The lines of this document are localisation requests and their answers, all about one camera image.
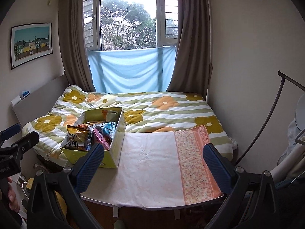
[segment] human hand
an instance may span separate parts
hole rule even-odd
[[[13,180],[11,177],[8,177],[7,178],[7,181],[9,183],[12,183]],[[9,200],[10,200],[10,203],[9,203],[9,207],[11,210],[15,211],[16,213],[19,212],[20,210],[20,206],[18,204],[18,201],[16,199],[16,193],[15,191],[13,190],[13,187],[9,184]]]

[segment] tree foliage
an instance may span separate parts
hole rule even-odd
[[[142,4],[102,0],[100,23],[102,50],[156,47],[156,19]]]

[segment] white wall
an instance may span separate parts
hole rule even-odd
[[[0,131],[18,123],[12,111],[11,100],[23,90],[34,91],[63,74],[58,41],[58,1],[16,0],[0,25]],[[11,70],[11,27],[28,23],[52,22],[53,54],[25,63]],[[21,137],[16,135],[6,142],[9,146]],[[28,176],[35,161],[35,154],[27,152],[21,161],[22,172]]]
[[[211,0],[211,12],[208,103],[237,140],[240,156],[271,109],[278,70],[305,85],[305,22],[291,0]],[[276,166],[301,94],[286,81],[269,123],[240,166],[256,173]]]

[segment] painting of houses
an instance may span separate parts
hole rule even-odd
[[[27,24],[12,28],[12,69],[48,54],[52,54],[51,23]]]

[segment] box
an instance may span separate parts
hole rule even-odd
[[[121,149],[123,145],[126,123],[124,118],[124,112],[121,108],[99,108],[92,109],[83,112],[77,121],[74,123],[74,126],[83,124],[87,121],[107,121],[116,123],[116,130],[114,137],[112,139],[109,150],[104,152],[104,159],[100,165],[103,168],[117,168],[119,166],[119,160],[121,156]],[[76,161],[87,154],[87,151],[76,151],[62,148],[68,141],[68,136],[63,140],[60,149],[69,159],[72,164],[75,164]]]

